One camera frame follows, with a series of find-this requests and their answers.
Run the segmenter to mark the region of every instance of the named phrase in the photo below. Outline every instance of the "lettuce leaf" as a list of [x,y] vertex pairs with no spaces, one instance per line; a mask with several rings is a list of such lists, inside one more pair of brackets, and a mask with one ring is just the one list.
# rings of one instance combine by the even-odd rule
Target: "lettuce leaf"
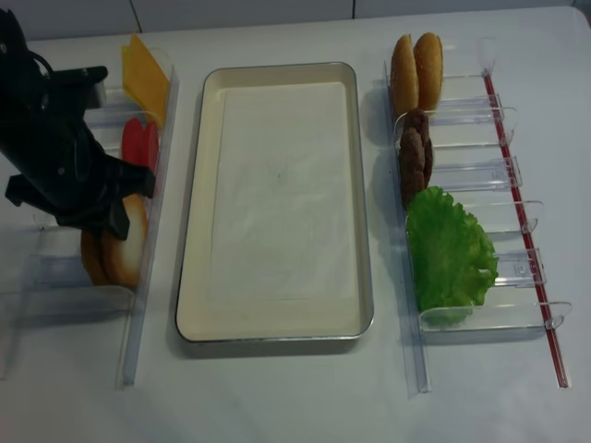
[[[476,217],[436,186],[416,194],[407,215],[418,310],[483,305],[499,275],[498,259]],[[450,312],[447,319],[457,322],[465,316]]]

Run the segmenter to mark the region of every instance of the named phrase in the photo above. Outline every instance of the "bottom bun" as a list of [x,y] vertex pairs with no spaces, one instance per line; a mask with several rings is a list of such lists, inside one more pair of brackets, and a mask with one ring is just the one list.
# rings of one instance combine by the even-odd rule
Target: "bottom bun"
[[89,273],[92,284],[101,286],[112,283],[104,271],[99,237],[88,231],[81,231],[80,253],[82,254],[82,266]]
[[117,284],[135,288],[141,271],[141,256],[148,234],[146,210],[138,194],[123,199],[129,218],[127,240],[119,240],[103,230],[103,265],[107,276]]

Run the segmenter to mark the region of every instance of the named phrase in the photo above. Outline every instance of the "top bun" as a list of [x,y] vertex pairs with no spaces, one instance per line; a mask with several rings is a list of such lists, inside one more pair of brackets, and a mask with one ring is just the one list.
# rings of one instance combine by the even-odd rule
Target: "top bun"
[[443,77],[443,48],[440,38],[432,32],[423,34],[415,46],[416,74],[418,75],[418,107],[435,109],[441,94]]
[[407,113],[418,106],[418,88],[413,42],[410,34],[405,34],[396,43],[392,54],[390,90],[396,115]]

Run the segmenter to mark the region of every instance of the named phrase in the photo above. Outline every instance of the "white table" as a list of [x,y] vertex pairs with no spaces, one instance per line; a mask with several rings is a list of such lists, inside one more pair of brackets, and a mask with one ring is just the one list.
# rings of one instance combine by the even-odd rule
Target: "white table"
[[[393,199],[374,81],[405,32],[444,41],[497,38],[493,75],[519,110],[513,151],[522,193],[545,215],[534,232],[549,298],[574,304],[558,330],[573,389],[560,390],[542,338],[429,348],[433,392],[409,398],[387,244]],[[162,227],[136,386],[114,389],[123,322],[32,330],[18,371],[0,383],[6,442],[550,442],[589,441],[591,31],[569,7],[380,18],[142,35],[171,55],[181,81]],[[128,36],[38,42],[56,68],[107,64]],[[376,318],[341,355],[196,360],[178,351],[172,269],[196,103],[219,67],[343,61],[357,74]]]

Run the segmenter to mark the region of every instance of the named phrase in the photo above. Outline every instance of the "red strip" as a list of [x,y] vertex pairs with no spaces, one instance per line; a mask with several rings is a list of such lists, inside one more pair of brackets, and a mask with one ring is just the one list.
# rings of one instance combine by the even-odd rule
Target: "red strip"
[[[500,107],[499,102],[497,101],[497,95],[495,94],[495,89],[492,86],[492,79],[490,78],[490,73],[485,72],[482,76],[484,78],[484,84],[487,88],[487,94],[490,99],[490,107],[491,108],[498,108]],[[507,145],[507,139],[505,138],[505,129],[502,125],[501,114],[499,111],[493,111],[495,117],[495,126],[497,127],[497,136],[499,137],[499,144],[501,145],[502,156],[504,159],[510,159],[511,153],[509,152],[509,146]],[[513,173],[513,166],[509,166],[512,168],[509,171],[510,176],[514,176]],[[519,191],[519,187],[513,186],[511,188],[511,193],[513,194],[513,201],[522,201],[521,199],[521,192]],[[519,219],[519,224],[524,226],[527,223],[527,216],[525,214],[525,210],[522,206],[516,206],[517,208],[517,217]],[[533,249],[534,248],[534,240],[530,233],[524,233],[524,243],[526,249]],[[536,275],[537,270],[541,269],[541,264],[532,263],[532,273]],[[546,287],[543,283],[536,285],[536,292],[537,292],[537,300],[539,303],[547,303],[548,298],[546,296]],[[548,305],[541,305],[540,309],[542,311],[542,318],[544,318],[544,322],[547,322],[551,319],[552,315],[550,313],[550,308]],[[558,344],[558,337],[556,335],[555,329],[546,329],[546,335],[548,337],[548,343],[550,346],[550,353],[552,354],[552,362],[554,363],[554,369],[556,370],[556,378],[558,379],[558,384],[561,388],[568,388],[569,387],[569,379],[566,375],[566,369],[564,367],[564,362],[562,361],[562,353],[561,347]]]

